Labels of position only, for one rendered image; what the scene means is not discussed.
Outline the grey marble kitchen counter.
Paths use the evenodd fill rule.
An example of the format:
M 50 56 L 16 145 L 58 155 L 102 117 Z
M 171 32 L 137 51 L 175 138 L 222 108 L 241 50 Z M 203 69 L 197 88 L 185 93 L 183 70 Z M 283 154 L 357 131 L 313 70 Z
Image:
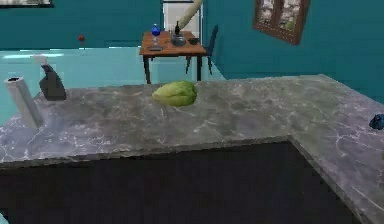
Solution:
M 201 81 L 195 103 L 156 103 L 153 85 L 74 88 L 34 99 L 44 124 L 0 127 L 0 169 L 219 146 L 291 142 L 362 224 L 384 224 L 384 105 L 325 75 Z

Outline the brown wooden dining table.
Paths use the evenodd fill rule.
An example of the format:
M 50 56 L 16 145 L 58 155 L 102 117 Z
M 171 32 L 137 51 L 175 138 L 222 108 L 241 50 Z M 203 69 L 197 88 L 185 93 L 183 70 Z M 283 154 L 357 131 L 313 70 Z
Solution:
M 158 37 L 158 45 L 162 47 L 161 51 L 151 51 L 150 47 L 153 45 L 153 36 L 150 32 L 145 32 L 142 37 L 141 48 L 139 54 L 143 58 L 145 81 L 147 84 L 151 83 L 151 75 L 149 69 L 149 60 L 156 57 L 179 57 L 190 56 L 195 57 L 197 61 L 197 80 L 202 78 L 202 59 L 205 56 L 206 50 L 200 43 L 191 45 L 187 42 L 184 46 L 178 47 L 171 43 L 171 34 L 167 31 L 162 31 Z

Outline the green lettuce head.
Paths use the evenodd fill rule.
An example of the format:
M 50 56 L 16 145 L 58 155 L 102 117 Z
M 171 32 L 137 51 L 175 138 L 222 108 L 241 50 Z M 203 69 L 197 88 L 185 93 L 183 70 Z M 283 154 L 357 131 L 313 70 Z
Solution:
M 175 81 L 159 87 L 152 93 L 152 98 L 165 105 L 188 106 L 195 102 L 197 89 L 192 82 Z

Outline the dark blue chair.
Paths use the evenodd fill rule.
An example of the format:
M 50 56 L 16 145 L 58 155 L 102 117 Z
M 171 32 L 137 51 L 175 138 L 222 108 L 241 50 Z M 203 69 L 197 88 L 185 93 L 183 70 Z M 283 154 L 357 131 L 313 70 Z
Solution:
M 219 30 L 218 26 L 215 25 L 213 28 L 211 37 L 210 37 L 209 45 L 204 46 L 204 49 L 206 51 L 206 53 L 204 54 L 204 57 L 207 58 L 207 64 L 208 64 L 209 72 L 212 72 L 212 59 L 211 59 L 211 57 L 212 57 L 212 54 L 214 51 L 214 46 L 215 46 L 215 41 L 216 41 L 218 30 Z M 189 69 L 191 60 L 192 60 L 191 56 L 186 57 L 185 73 L 188 73 L 188 69 Z M 201 79 L 202 58 L 200 56 L 197 57 L 197 68 L 198 68 L 197 78 Z

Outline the grey metal pot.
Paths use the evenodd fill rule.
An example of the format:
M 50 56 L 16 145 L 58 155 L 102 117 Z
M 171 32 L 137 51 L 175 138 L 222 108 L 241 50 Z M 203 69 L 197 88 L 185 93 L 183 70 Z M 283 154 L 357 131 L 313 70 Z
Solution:
M 174 46 L 182 47 L 186 44 L 186 38 L 182 34 L 173 34 L 171 36 L 171 43 Z

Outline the blue wine glass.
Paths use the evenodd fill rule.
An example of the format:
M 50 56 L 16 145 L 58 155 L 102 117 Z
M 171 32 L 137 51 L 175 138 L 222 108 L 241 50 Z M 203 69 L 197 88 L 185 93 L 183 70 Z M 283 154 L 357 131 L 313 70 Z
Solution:
M 153 45 L 154 46 L 158 45 L 158 36 L 160 35 L 160 33 L 161 33 L 160 29 L 158 28 L 158 26 L 156 24 L 154 24 L 152 29 L 151 29 L 151 34 L 153 36 Z

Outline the white room door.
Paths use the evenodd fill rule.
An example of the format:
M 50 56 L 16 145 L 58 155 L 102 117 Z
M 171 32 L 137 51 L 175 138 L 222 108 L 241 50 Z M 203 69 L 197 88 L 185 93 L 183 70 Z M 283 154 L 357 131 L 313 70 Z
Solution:
M 164 29 L 166 31 L 173 31 L 177 21 L 180 20 L 187 8 L 193 2 L 194 0 L 162 0 Z M 192 17 L 188 25 L 184 29 L 181 29 L 182 31 L 190 31 L 196 37 L 200 36 L 202 6 L 200 10 Z

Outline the brown framed window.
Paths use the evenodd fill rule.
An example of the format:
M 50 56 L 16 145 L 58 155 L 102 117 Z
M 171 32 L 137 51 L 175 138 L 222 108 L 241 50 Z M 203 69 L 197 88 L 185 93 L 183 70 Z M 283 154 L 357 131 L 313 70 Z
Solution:
M 254 0 L 253 28 L 299 45 L 310 0 Z

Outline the white paper towel roll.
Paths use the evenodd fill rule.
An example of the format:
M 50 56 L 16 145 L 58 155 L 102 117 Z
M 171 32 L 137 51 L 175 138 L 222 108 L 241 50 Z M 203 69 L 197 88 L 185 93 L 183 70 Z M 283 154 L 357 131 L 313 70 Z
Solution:
M 43 124 L 43 118 L 30 94 L 23 77 L 10 77 L 4 81 L 13 102 L 25 124 L 30 128 L 38 129 Z

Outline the dark blue round object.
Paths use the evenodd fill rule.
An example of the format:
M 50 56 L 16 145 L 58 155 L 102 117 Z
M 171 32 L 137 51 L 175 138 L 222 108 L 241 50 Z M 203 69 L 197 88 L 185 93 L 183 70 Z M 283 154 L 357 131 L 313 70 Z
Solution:
M 376 114 L 369 122 L 369 126 L 376 130 L 384 129 L 384 114 Z

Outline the dark framed wall picture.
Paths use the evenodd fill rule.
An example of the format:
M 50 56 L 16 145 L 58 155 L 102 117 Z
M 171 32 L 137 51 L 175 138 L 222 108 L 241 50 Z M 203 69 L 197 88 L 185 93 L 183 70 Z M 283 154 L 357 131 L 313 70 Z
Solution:
M 53 0 L 0 0 L 0 8 L 54 7 Z

